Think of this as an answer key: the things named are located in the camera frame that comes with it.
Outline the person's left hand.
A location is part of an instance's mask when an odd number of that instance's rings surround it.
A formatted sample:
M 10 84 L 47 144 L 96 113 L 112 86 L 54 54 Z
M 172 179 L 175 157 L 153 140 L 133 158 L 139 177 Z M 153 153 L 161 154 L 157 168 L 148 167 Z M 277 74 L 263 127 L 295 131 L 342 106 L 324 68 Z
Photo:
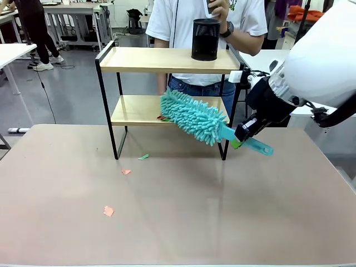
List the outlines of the person's left hand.
M 214 18 L 217 18 L 220 22 L 226 21 L 230 8 L 228 0 L 211 0 L 207 7 Z

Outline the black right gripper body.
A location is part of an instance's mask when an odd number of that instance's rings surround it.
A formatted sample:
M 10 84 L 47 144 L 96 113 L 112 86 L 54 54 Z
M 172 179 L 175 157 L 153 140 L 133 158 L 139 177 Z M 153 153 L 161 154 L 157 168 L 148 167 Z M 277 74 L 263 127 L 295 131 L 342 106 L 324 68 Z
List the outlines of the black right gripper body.
M 254 111 L 251 116 L 265 118 L 267 127 L 287 127 L 292 105 L 280 99 L 270 88 L 269 78 L 261 78 L 247 95 L 246 103 Z

